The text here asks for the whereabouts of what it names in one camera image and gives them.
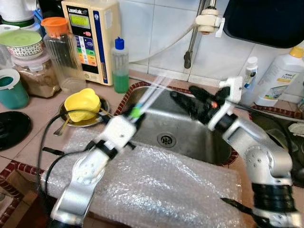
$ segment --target sink basin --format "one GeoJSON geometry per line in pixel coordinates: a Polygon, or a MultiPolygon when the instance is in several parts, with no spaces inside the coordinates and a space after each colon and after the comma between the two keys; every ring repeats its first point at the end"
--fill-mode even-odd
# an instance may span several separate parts
{"type": "MultiPolygon", "coordinates": [[[[123,112],[136,104],[147,86],[134,89],[123,112]]],[[[231,147],[217,132],[211,132],[194,121],[164,90],[147,110],[133,141],[165,148],[196,160],[223,164],[231,155],[231,147]]]]}

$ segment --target green liquid bottle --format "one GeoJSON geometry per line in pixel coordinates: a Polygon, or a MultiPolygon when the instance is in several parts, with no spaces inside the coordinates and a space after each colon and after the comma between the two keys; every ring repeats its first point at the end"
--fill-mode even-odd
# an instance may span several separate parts
{"type": "Polygon", "coordinates": [[[122,94],[129,90],[129,51],[119,37],[112,48],[112,77],[115,92],[122,94]]]}

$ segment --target yellow cup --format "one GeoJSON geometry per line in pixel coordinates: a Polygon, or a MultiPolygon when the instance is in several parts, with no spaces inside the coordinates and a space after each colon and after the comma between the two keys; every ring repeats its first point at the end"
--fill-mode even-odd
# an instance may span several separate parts
{"type": "MultiPolygon", "coordinates": [[[[65,108],[67,111],[71,110],[88,110],[93,113],[98,113],[100,110],[100,100],[91,88],[86,88],[78,93],[72,94],[65,101],[65,108]]],[[[95,114],[89,112],[71,112],[70,116],[73,122],[80,122],[82,120],[89,120],[95,117],[95,114]]]]}

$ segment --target sink drain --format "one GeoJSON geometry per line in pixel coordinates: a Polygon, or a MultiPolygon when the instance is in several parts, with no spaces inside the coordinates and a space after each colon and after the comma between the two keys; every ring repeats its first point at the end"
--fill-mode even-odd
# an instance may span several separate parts
{"type": "Polygon", "coordinates": [[[157,136],[157,142],[162,147],[171,148],[176,144],[176,139],[171,133],[161,133],[157,136]]]}

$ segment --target blue bottle cap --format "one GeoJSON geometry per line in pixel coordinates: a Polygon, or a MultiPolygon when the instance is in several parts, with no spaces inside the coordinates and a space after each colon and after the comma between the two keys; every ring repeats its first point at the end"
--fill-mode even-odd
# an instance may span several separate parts
{"type": "Polygon", "coordinates": [[[121,39],[120,37],[118,37],[115,40],[115,48],[118,50],[123,50],[124,49],[124,39],[121,39]]]}

